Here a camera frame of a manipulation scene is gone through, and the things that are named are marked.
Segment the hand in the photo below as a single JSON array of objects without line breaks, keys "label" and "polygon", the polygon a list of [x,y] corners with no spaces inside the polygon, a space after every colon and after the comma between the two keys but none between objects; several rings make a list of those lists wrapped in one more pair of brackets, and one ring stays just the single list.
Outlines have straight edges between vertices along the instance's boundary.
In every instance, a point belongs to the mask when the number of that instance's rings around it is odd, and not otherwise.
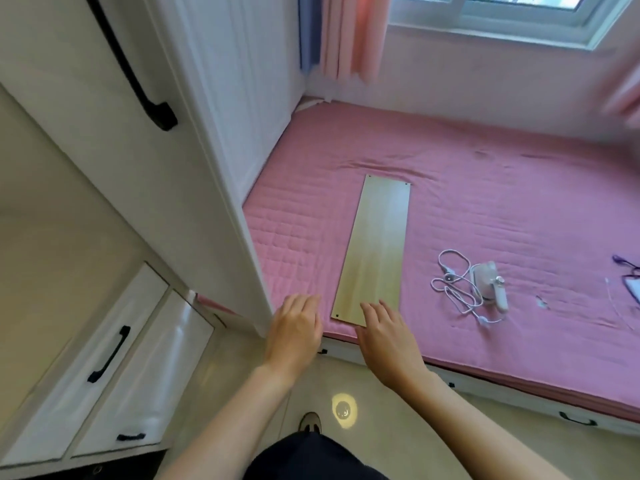
[{"label": "hand", "polygon": [[411,381],[421,379],[427,368],[411,330],[400,313],[384,301],[361,303],[367,327],[356,327],[364,361],[389,389],[400,394]]},{"label": "hand", "polygon": [[316,357],[323,324],[320,295],[295,294],[284,299],[267,335],[264,363],[292,385]]}]

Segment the beige tile floor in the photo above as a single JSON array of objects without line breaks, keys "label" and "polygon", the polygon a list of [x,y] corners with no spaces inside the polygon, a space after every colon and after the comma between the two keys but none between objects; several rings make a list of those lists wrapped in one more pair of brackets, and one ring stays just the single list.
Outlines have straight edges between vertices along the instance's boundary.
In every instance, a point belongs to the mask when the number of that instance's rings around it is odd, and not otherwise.
[{"label": "beige tile floor", "polygon": [[[203,392],[164,464],[171,462],[235,393],[260,364],[263,350],[264,343],[258,337],[225,332],[211,351]],[[573,479],[639,477],[640,438],[589,429],[487,399],[467,399]],[[345,404],[349,405],[349,417],[342,419],[339,413],[346,410]],[[324,434],[391,479],[469,478],[435,432],[365,367],[318,356],[269,424],[259,451],[296,431],[307,411],[320,415]]]}]

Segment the window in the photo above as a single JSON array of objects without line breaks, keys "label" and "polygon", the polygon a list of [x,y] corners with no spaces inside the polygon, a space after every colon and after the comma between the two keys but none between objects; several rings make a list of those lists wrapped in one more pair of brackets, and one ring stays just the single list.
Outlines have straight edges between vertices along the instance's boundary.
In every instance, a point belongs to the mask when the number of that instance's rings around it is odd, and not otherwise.
[{"label": "window", "polygon": [[393,0],[390,23],[592,50],[631,0]]}]

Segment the cabinet door handle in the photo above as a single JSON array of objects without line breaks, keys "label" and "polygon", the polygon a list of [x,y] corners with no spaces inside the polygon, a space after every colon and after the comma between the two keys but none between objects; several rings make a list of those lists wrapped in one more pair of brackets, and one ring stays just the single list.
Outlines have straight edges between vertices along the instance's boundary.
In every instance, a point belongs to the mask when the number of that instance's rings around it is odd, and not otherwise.
[{"label": "cabinet door handle", "polygon": [[88,382],[91,382],[91,383],[97,382],[98,379],[102,377],[102,375],[104,374],[104,371],[107,370],[107,367],[109,366],[113,358],[118,353],[118,350],[120,350],[120,347],[122,347],[122,344],[124,343],[124,340],[129,335],[130,331],[131,331],[131,327],[126,325],[124,325],[124,327],[120,329],[120,335],[122,335],[122,338],[120,339],[115,350],[112,352],[111,356],[107,359],[107,362],[105,362],[105,364],[102,366],[102,368],[99,371],[93,371],[91,374],[89,374],[89,379],[87,379]]},{"label": "cabinet door handle", "polygon": [[104,35],[105,39],[107,39],[107,43],[109,44],[113,55],[118,61],[120,69],[124,72],[125,77],[129,81],[129,85],[133,89],[133,92],[136,94],[138,101],[140,101],[142,109],[145,110],[149,119],[151,119],[151,121],[153,121],[158,128],[162,129],[162,131],[169,131],[171,128],[176,126],[176,124],[178,124],[178,119],[175,117],[171,106],[169,106],[169,104],[166,102],[154,104],[149,101],[149,98],[145,94],[144,89],[142,89],[142,86],[140,86],[136,74],[133,72],[131,65],[129,65],[127,56],[124,55],[124,52],[122,51],[122,47],[120,46],[118,39],[116,38],[116,34],[113,32],[113,29],[109,24],[109,20],[102,10],[100,1],[86,0],[86,2],[89,4],[89,8],[91,8],[95,21],[98,22],[98,25],[100,25],[102,34]]},{"label": "cabinet door handle", "polygon": [[118,435],[116,437],[117,441],[135,441],[135,440],[144,440],[145,439],[146,434],[144,433],[139,433],[136,436],[129,436],[129,435]]},{"label": "cabinet door handle", "polygon": [[596,421],[594,421],[593,419],[589,419],[588,422],[583,422],[583,421],[578,421],[578,420],[575,420],[575,419],[571,419],[571,418],[569,418],[569,416],[566,415],[566,413],[564,413],[562,411],[560,411],[560,418],[566,419],[567,421],[572,421],[574,423],[583,424],[585,426],[597,426],[598,425],[598,423]]}]

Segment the pink quilted mattress cover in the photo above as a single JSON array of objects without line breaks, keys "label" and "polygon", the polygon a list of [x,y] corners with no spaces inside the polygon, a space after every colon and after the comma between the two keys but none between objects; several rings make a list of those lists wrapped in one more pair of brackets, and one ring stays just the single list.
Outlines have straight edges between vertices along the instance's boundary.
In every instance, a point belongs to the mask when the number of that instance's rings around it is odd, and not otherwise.
[{"label": "pink quilted mattress cover", "polygon": [[[412,184],[400,311],[425,361],[640,421],[640,307],[611,260],[640,262],[624,151],[341,103],[293,115],[244,214],[273,304],[320,293],[325,335],[350,342],[330,313],[368,173]],[[480,326],[431,290],[448,248],[496,261],[506,320]]]}]

